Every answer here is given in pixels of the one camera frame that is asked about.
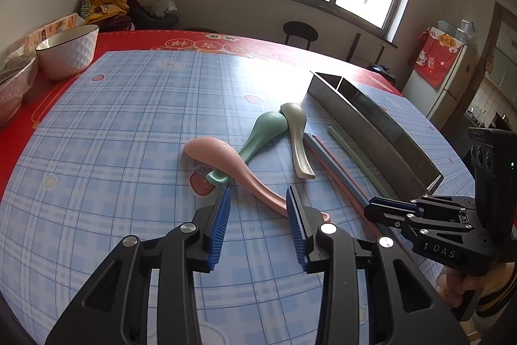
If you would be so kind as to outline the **right hand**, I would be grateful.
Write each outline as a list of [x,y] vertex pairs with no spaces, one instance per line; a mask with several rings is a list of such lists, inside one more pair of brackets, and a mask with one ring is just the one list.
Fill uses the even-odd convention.
[[465,276],[443,267],[437,278],[437,292],[451,308],[458,308],[466,292],[481,291],[473,323],[479,332],[491,328],[516,293],[515,263],[499,263],[485,276]]

